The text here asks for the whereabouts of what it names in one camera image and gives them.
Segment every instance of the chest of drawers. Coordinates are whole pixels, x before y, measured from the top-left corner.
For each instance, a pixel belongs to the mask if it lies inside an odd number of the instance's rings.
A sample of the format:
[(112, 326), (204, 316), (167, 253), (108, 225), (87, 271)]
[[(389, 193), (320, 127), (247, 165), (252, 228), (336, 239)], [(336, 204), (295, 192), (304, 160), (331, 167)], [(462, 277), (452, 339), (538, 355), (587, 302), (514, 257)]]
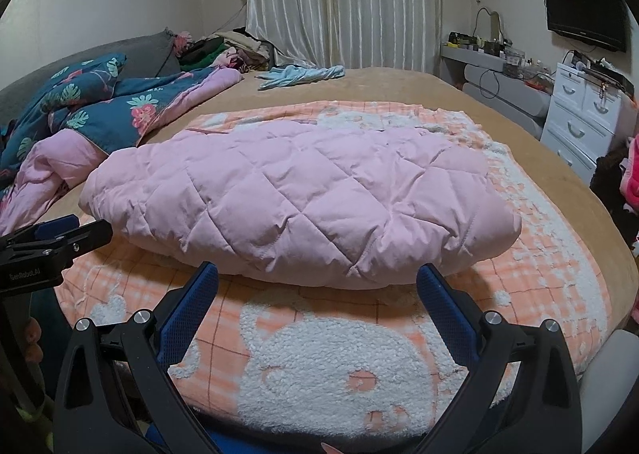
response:
[(597, 158), (631, 137), (637, 111), (630, 98), (583, 72), (557, 65), (555, 89), (541, 142), (588, 185)]

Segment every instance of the silver screw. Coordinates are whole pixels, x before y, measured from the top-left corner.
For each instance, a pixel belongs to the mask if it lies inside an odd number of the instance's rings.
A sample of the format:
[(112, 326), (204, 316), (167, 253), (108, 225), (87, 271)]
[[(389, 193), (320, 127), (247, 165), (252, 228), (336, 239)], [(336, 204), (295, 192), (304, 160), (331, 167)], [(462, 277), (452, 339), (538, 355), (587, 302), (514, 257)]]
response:
[(552, 332), (559, 331), (559, 324), (556, 320), (548, 319), (546, 321), (546, 329)]
[(133, 316), (133, 320), (138, 324), (143, 324), (149, 319), (151, 319), (151, 312), (147, 309), (141, 309), (140, 311), (137, 311)]
[(502, 316), (500, 316), (496, 311), (489, 311), (486, 314), (486, 321), (490, 324), (501, 324)]
[(91, 321), (89, 319), (80, 319), (77, 323), (75, 323), (75, 329), (78, 331), (84, 331), (90, 324)]

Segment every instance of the blue textured pad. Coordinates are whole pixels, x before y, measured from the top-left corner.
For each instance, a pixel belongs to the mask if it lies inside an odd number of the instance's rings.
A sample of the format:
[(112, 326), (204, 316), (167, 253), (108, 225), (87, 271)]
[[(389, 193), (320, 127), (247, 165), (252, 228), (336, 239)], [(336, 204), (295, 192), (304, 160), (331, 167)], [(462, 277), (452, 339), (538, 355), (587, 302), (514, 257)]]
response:
[(80, 220), (78, 219), (78, 216), (69, 214), (68, 216), (63, 216), (62, 218), (57, 218), (41, 223), (40, 225), (38, 225), (38, 228), (33, 233), (33, 236), (34, 238), (36, 238), (36, 240), (53, 239), (56, 236), (64, 234), (65, 232), (77, 229), (79, 226)]
[(169, 366), (178, 364), (193, 340), (197, 328), (204, 319), (217, 294), (217, 268), (208, 263), (196, 272), (197, 279), (189, 282), (181, 301), (166, 320), (160, 333), (158, 364), (166, 371)]
[(455, 363), (471, 369), (479, 360), (477, 334), (428, 265), (417, 272), (417, 294)]

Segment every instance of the light blue garment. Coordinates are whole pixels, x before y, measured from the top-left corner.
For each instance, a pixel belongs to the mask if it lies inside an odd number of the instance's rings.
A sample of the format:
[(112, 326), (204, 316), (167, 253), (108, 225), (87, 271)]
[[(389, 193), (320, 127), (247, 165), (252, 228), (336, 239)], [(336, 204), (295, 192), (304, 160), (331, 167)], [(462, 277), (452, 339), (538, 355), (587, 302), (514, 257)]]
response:
[(315, 83), (324, 79), (337, 79), (344, 77), (344, 67), (337, 65), (330, 69), (304, 69), (289, 65), (285, 69), (273, 68), (268, 72), (260, 73), (259, 79), (267, 79), (258, 89), (271, 89), (277, 86), (295, 86)]

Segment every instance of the television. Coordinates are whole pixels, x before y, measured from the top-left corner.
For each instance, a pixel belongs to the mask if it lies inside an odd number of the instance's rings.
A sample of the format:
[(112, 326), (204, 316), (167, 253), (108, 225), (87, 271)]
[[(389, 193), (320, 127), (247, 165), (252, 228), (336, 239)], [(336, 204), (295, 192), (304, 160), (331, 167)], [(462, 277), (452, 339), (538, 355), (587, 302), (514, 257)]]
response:
[(548, 30), (605, 50), (625, 52), (624, 0), (546, 0)]

